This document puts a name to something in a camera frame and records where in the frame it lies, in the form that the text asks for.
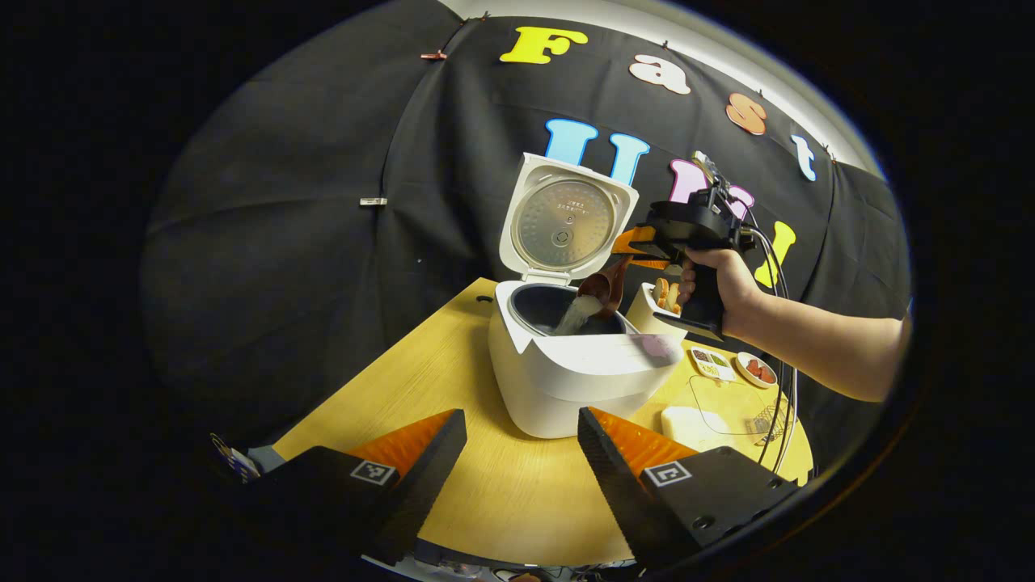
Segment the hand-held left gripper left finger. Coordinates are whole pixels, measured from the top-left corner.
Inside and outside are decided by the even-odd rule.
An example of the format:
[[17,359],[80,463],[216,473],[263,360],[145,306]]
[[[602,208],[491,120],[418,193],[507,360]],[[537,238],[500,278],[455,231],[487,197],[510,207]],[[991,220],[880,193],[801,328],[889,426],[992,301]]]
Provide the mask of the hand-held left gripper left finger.
[[398,563],[467,442],[448,409],[348,452],[315,445],[243,487],[243,510],[282,539]]

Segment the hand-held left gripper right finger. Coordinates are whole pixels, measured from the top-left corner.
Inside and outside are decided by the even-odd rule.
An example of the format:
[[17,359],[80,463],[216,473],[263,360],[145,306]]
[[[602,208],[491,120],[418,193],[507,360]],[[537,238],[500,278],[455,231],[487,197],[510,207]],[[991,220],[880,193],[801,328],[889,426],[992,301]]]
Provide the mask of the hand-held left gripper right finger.
[[596,407],[579,409],[576,441],[644,568],[740,533],[799,489],[732,447],[696,452]]

